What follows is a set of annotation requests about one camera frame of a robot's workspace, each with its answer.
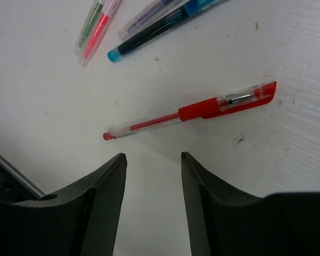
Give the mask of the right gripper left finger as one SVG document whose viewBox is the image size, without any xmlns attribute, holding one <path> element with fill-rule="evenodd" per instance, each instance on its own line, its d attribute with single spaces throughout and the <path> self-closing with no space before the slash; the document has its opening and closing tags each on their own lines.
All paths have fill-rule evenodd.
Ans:
<svg viewBox="0 0 320 256">
<path fill-rule="evenodd" d="M 112 255 L 126 169 L 120 153 L 38 199 L 0 200 L 0 255 Z"/>
</svg>

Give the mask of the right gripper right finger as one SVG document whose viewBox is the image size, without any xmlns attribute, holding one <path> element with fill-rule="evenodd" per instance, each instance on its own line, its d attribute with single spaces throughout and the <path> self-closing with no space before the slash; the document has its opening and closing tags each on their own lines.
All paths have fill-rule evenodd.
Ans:
<svg viewBox="0 0 320 256">
<path fill-rule="evenodd" d="M 320 192 L 257 197 L 188 152 L 181 176 L 192 255 L 320 255 Z"/>
</svg>

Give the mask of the red gel pen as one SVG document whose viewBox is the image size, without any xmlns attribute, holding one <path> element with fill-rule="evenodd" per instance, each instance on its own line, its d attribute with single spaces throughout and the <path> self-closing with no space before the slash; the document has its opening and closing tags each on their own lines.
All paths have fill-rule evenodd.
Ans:
<svg viewBox="0 0 320 256">
<path fill-rule="evenodd" d="M 173 113 L 160 117 L 149 118 L 121 127 L 112 127 L 103 133 L 102 137 L 109 141 L 177 121 L 186 122 L 198 118 L 215 118 L 259 107 L 273 100 L 276 88 L 276 81 L 262 83 L 233 94 L 226 94 L 184 106 Z"/>
</svg>

